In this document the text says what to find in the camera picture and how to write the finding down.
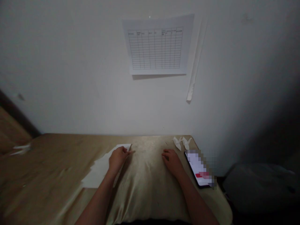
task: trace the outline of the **stack of paper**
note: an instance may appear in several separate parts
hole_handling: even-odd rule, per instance
[[[98,188],[101,184],[104,176],[109,167],[109,157],[112,155],[113,151],[118,147],[124,146],[127,151],[129,151],[131,144],[118,144],[109,153],[106,153],[102,158],[95,161],[94,165],[91,167],[89,174],[81,181],[84,188]],[[118,175],[116,176],[113,187],[115,187],[117,180],[119,178],[120,169]]]

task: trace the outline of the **white wall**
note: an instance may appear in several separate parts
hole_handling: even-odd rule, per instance
[[[2,1],[0,89],[43,133],[191,134],[224,175],[299,79],[286,60],[298,11],[284,0]],[[200,19],[209,19],[190,104],[191,69],[133,80],[121,22],[188,13],[190,68]]]

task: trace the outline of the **person's arm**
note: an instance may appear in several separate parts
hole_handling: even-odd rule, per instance
[[[183,191],[187,209],[193,225],[219,224],[212,211],[186,174],[181,161],[173,149],[164,149],[162,159],[169,171],[176,177]]]
[[[103,225],[105,223],[106,211],[112,195],[114,180],[130,153],[131,151],[127,152],[127,149],[123,146],[113,151],[109,158],[109,169],[96,193],[75,223],[76,225]]]

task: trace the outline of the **white origami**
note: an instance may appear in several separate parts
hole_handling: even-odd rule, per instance
[[[189,146],[188,144],[191,142],[191,139],[192,139],[192,138],[190,138],[190,139],[187,141],[184,137],[182,138],[182,143],[183,143],[183,145],[184,145],[184,147],[185,147],[186,150],[189,150],[189,149],[190,149],[190,146]]]
[[[177,140],[176,137],[173,137],[173,141],[174,141],[175,146],[181,151],[180,142],[182,141],[182,137],[180,137],[179,140]]]

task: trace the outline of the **phone screen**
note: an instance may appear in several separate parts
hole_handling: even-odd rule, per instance
[[[200,188],[208,188],[213,186],[214,179],[206,170],[206,165],[201,157],[196,153],[196,150],[187,150],[184,152],[194,177]]]

